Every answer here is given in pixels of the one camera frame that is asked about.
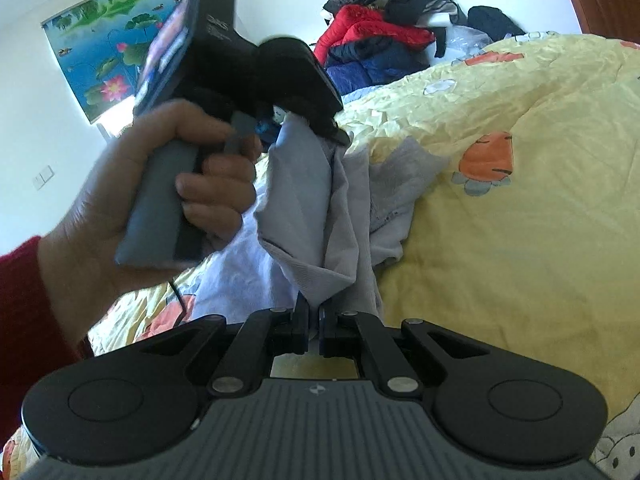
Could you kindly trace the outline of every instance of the light gray cloth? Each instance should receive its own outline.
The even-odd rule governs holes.
[[[360,98],[363,98],[365,95],[369,95],[374,90],[377,90],[378,88],[382,88],[383,86],[384,85],[373,85],[373,86],[365,86],[364,88],[358,88],[357,90],[354,90],[350,94],[343,95],[342,104],[345,105],[352,101],[356,101]]]
[[[380,314],[373,267],[402,256],[415,200],[447,161],[408,137],[381,164],[287,116],[269,152],[266,181],[233,242],[216,254],[196,293],[191,319],[229,323],[301,292],[313,309],[329,298],[341,310]]]

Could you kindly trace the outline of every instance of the plastic bag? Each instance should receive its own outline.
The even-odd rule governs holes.
[[[493,41],[481,30],[476,30],[463,25],[454,25],[447,29],[447,49],[460,50],[467,56],[480,54],[484,47]]]

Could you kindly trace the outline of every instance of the bedsheet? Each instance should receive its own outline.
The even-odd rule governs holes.
[[[385,323],[421,317],[583,375],[613,419],[592,460],[615,479],[638,475],[640,46],[512,38],[378,89],[337,121],[374,162],[408,135],[451,160],[418,200],[404,258],[378,275]],[[206,264],[178,280],[187,298]],[[101,353],[161,332],[176,308],[166,286],[130,293],[92,329],[92,345]],[[282,356],[272,374],[354,368]]]

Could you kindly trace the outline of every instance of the orange cartoon print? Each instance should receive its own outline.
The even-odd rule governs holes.
[[[516,59],[524,59],[524,54],[512,54],[511,52],[507,52],[505,54],[498,54],[493,50],[490,50],[486,54],[482,54],[481,56],[472,57],[471,59],[467,59],[465,64],[467,66],[479,65],[481,63],[502,63],[506,61],[515,61]]]
[[[480,137],[466,150],[451,181],[464,185],[469,196],[482,196],[492,187],[508,186],[513,173],[511,134],[494,132]]]
[[[144,332],[136,338],[136,343],[171,330],[176,326],[177,321],[182,316],[182,306],[175,295],[171,295],[167,300],[166,307],[164,307],[162,312],[145,328]],[[191,317],[191,311],[193,310],[193,305],[196,303],[196,297],[193,294],[183,294],[182,300],[187,307],[187,312],[180,322],[187,322]]]
[[[629,48],[634,48],[636,50],[640,50],[640,45],[634,43],[633,41],[620,41],[620,45],[627,46]]]
[[[9,478],[11,478],[11,453],[14,452],[14,449],[15,440],[9,440],[4,444],[4,449],[2,450],[2,471],[0,471],[0,479],[6,478],[9,480]]]

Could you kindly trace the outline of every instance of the lotus flower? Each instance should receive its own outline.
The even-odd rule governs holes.
[[[102,100],[105,102],[122,101],[130,86],[125,83],[124,76],[117,75],[104,82],[102,90]]]

